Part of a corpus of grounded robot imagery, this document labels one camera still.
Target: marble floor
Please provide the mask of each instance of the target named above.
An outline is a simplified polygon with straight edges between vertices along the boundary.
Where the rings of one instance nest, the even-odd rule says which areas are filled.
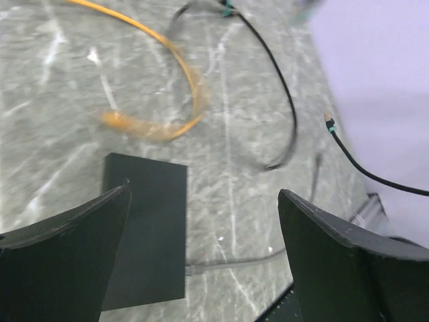
[[[257,166],[287,144],[290,108],[266,53],[238,19],[186,14],[179,41],[203,71],[210,103],[184,136],[153,144],[106,128],[95,115],[118,108],[165,122],[189,116],[185,78],[158,43],[63,0],[0,1],[0,231],[95,198],[109,152],[189,166],[187,256],[193,262],[282,248],[278,191],[308,197],[320,151],[315,203],[351,216],[365,198],[363,182],[324,127],[323,113],[336,113],[308,30],[288,24],[294,1],[237,2],[272,48],[298,110],[296,155],[271,172]],[[162,33],[183,0],[97,3]],[[91,50],[97,64],[88,59]],[[187,278],[184,300],[106,312],[100,321],[252,321],[290,282],[286,257],[207,272]]]

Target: cable plug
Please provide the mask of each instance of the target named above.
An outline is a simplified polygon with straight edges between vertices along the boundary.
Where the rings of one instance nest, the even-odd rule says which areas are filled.
[[[219,0],[219,3],[224,6],[222,17],[231,17],[234,7],[229,3],[229,0]]]
[[[186,265],[185,276],[196,276],[204,274],[204,265]]]
[[[329,133],[335,132],[336,128],[335,128],[335,121],[334,119],[330,116],[329,113],[325,113],[324,114],[324,120],[326,122],[326,128],[328,129]]]

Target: gray cable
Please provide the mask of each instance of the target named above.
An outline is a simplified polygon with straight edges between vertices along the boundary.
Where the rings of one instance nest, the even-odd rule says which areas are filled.
[[[311,185],[311,193],[310,198],[308,199],[311,203],[314,201],[314,197],[316,196],[316,189],[318,185],[318,179],[320,174],[320,167],[322,166],[322,153],[317,153],[314,159],[314,172],[313,172],[313,180]],[[261,258],[246,258],[243,260],[234,260],[230,262],[209,262],[204,264],[191,264],[186,265],[185,267],[185,275],[186,276],[196,276],[204,274],[210,270],[226,270],[231,268],[240,268],[240,267],[248,267],[254,265],[261,265],[272,260],[276,260],[283,255],[286,254],[286,249],[279,250],[278,252],[272,253],[268,256],[264,256]]]

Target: black box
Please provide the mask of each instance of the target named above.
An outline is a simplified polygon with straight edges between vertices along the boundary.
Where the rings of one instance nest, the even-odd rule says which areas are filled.
[[[129,181],[132,202],[103,311],[185,296],[187,167],[111,153],[103,192]]]

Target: white wall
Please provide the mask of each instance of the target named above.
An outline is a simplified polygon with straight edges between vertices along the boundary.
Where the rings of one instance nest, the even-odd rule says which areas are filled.
[[[429,190],[429,1],[326,0],[310,22],[358,161]],[[367,180],[396,232],[429,247],[429,197]]]

